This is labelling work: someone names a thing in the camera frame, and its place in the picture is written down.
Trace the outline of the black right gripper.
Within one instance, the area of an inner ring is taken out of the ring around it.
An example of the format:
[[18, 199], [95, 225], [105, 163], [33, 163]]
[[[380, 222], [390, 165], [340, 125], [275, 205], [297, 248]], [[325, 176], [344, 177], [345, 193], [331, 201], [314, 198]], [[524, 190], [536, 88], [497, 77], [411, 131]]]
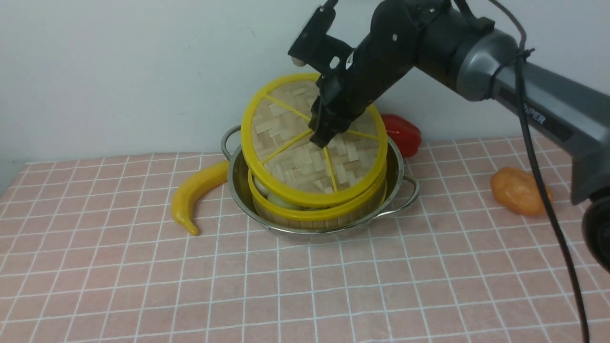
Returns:
[[392, 85], [414, 67], [414, 48], [359, 46], [348, 57], [351, 62], [325, 76], [312, 106], [309, 128], [311, 143], [324, 148]]

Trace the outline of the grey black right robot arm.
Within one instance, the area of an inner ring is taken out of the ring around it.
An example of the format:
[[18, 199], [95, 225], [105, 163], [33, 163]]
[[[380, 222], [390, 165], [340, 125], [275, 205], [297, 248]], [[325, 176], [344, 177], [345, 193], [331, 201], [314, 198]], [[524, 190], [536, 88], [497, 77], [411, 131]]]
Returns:
[[528, 63], [514, 37], [475, 17], [464, 0], [384, 0], [354, 48], [328, 34], [336, 4], [319, 6], [288, 50], [294, 64], [320, 74], [312, 143], [327, 146], [412, 68], [468, 101], [493, 99], [570, 155], [571, 202], [592, 203], [584, 241], [609, 269], [608, 95]]

